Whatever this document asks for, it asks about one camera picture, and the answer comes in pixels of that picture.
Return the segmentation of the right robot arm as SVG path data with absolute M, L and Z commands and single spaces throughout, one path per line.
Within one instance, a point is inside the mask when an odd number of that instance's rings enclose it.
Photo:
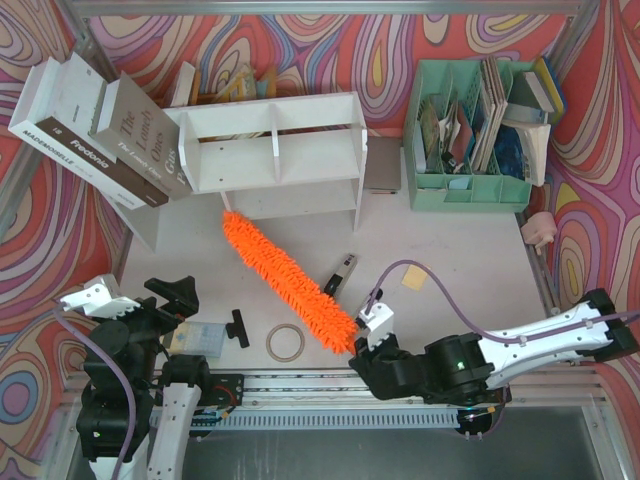
M 511 380 L 559 362 L 607 362 L 639 350 L 632 330 L 637 311 L 618 313 L 603 289 L 585 294 L 571 309 L 511 330 L 450 335 L 423 353 L 401 349 L 394 314 L 377 302 L 361 312 L 366 336 L 356 340 L 350 367 L 379 400 L 420 397 L 427 404 L 473 407 L 503 403 Z

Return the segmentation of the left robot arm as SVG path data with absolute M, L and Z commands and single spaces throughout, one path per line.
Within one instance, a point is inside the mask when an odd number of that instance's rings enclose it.
M 151 296 L 131 299 L 108 274 L 63 300 L 98 323 L 83 341 L 89 381 L 76 428 L 95 474 L 112 460 L 115 479 L 177 479 L 196 406 L 212 385 L 209 366 L 203 356 L 173 355 L 153 376 L 161 336 L 196 314 L 199 300 L 191 276 L 144 286 Z

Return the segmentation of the orange microfiber duster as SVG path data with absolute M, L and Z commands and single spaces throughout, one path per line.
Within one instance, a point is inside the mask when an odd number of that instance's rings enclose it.
M 239 212 L 226 211 L 222 229 L 243 263 L 297 314 L 324 348 L 335 354 L 355 352 L 355 320 L 284 250 Z

